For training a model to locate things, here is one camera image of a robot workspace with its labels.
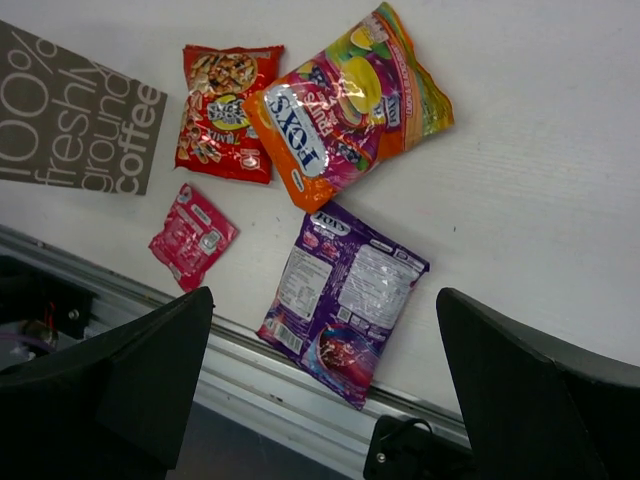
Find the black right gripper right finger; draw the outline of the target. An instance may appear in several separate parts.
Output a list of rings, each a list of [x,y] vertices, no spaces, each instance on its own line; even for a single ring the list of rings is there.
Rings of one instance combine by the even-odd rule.
[[[436,311],[483,479],[636,479],[639,369],[453,288]]]

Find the small pink candy packet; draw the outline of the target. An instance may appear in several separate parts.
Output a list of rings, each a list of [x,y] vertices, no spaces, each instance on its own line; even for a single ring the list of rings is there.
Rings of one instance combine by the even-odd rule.
[[[198,288],[207,271],[236,239],[239,230],[197,188],[182,185],[149,244],[184,292]]]

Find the red peanut snack packet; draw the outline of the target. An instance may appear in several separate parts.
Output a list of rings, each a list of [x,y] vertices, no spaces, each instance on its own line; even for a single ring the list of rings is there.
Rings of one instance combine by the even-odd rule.
[[[188,97],[175,151],[176,167],[231,180],[270,183],[271,160],[243,104],[276,79],[283,53],[282,45],[184,47]]]

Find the purple Fox's candy bag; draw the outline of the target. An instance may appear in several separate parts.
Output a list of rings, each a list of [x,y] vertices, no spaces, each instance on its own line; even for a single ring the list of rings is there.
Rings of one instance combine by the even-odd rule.
[[[329,202],[303,218],[256,335],[362,409],[387,341],[430,264]]]

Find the orange Fox's fruits candy bag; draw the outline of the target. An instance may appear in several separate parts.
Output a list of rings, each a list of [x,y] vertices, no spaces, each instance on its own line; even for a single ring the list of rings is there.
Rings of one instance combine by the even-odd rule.
[[[292,202],[308,213],[454,124],[451,101],[387,2],[243,109]]]

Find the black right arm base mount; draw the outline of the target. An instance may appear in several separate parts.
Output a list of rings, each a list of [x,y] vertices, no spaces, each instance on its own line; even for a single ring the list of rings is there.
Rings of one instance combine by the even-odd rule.
[[[363,469],[367,480],[479,479],[471,450],[436,435],[419,418],[381,416]]]

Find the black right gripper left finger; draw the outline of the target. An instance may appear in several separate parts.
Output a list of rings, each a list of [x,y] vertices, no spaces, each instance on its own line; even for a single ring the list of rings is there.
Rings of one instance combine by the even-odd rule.
[[[179,458],[213,309],[200,287],[2,370],[2,478],[165,478]]]

